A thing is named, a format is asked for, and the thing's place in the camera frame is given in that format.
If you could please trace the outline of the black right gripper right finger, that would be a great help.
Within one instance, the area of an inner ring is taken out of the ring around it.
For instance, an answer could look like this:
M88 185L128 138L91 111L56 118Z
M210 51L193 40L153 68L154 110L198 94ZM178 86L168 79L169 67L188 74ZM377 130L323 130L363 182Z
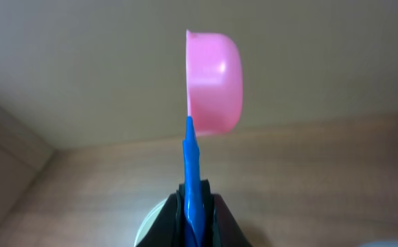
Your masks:
M204 247L252 247L220 194L212 193L208 180L201 181L205 209Z

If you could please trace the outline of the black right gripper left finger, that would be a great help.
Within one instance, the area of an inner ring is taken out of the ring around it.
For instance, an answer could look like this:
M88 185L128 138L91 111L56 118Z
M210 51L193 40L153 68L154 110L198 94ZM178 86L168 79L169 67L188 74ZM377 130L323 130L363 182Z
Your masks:
M162 204L149 230L137 243L138 247L185 246L184 197L185 185L179 184L176 192Z

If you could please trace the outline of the pink scoop blue handle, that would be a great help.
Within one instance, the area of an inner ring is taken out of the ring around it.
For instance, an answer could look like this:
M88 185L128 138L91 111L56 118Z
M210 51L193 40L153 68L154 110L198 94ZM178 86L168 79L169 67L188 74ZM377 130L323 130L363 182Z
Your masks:
M237 45L219 33L187 31L185 64L185 245L201 246L205 233L205 209L196 137L230 132L237 125L243 105L243 72Z

